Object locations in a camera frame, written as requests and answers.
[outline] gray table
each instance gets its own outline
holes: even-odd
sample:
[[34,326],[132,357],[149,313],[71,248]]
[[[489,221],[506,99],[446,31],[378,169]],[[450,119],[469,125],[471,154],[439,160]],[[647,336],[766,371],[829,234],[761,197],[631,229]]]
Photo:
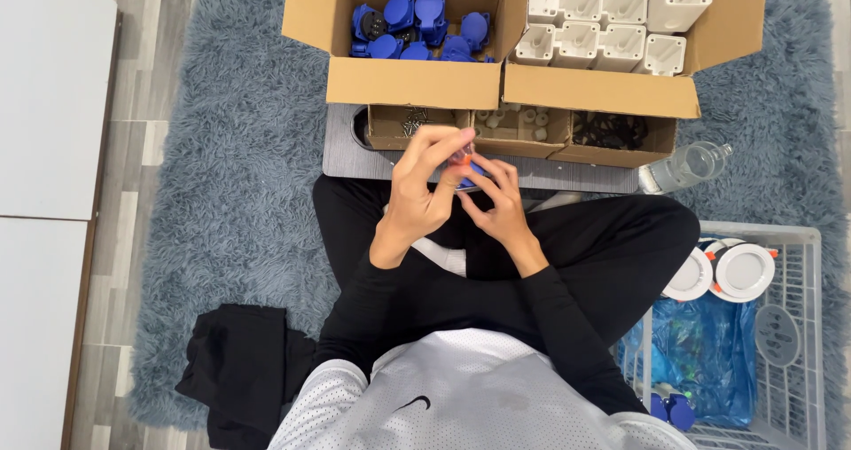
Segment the gray table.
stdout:
[[[389,180],[402,151],[375,151],[365,149],[357,142],[352,128],[355,114],[362,108],[364,106],[357,104],[328,105],[323,172],[329,176]],[[521,188],[614,194],[631,194],[638,189],[638,172],[635,169],[516,156],[487,156],[499,157],[515,165],[520,173]],[[430,181],[436,182],[437,178],[435,172]]]

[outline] folded black fabric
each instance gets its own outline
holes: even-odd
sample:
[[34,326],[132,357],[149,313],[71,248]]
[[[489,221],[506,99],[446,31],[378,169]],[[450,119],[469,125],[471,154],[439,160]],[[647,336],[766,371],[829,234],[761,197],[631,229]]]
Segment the folded black fabric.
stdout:
[[282,404],[307,378],[316,343],[288,329],[286,317],[286,309],[237,304],[198,316],[175,390],[210,408],[212,448],[265,449]]

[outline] white plastic bracket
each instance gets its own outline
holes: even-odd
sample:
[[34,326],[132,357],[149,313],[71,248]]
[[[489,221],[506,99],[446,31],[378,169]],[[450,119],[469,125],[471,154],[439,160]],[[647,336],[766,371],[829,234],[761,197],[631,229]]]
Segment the white plastic bracket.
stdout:
[[596,22],[565,21],[556,30],[552,65],[586,69],[597,57],[600,25]]
[[644,57],[633,68],[633,73],[673,76],[683,72],[686,56],[686,38],[649,34],[644,43]]
[[686,32],[710,4],[712,0],[650,0],[647,30]]
[[530,66],[546,66],[552,59],[556,27],[551,24],[530,24],[514,48],[514,61]]
[[602,0],[602,29],[610,24],[644,25],[647,22],[647,1]]
[[558,0],[558,13],[553,21],[557,27],[568,21],[600,21],[602,0]]
[[558,13],[559,0],[529,0],[528,22],[552,24]]
[[629,73],[644,57],[647,30],[640,25],[610,24],[600,33],[597,59],[590,64],[595,71]]

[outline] black sleeve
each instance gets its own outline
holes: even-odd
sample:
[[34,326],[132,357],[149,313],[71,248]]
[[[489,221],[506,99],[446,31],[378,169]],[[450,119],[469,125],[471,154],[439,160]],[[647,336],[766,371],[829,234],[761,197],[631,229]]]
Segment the black sleeve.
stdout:
[[357,365],[369,379],[375,360],[375,340],[384,325],[390,297],[396,291],[399,269],[382,270],[369,261],[367,251],[340,298],[325,319],[313,368],[343,359]]
[[520,287],[552,365],[565,382],[609,415],[647,413],[552,266],[522,279]]

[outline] white laundry basket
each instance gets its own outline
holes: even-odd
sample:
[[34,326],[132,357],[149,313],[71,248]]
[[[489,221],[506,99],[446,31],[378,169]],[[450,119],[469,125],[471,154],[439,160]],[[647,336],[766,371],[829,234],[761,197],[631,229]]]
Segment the white laundry basket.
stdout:
[[[686,436],[697,448],[824,450],[821,234],[812,227],[713,221],[700,221],[700,229],[777,249],[778,257],[772,284],[757,301],[757,405],[750,427],[697,423]],[[617,355],[627,382],[644,383],[645,405],[652,328],[649,311],[641,345],[630,348],[624,340]]]

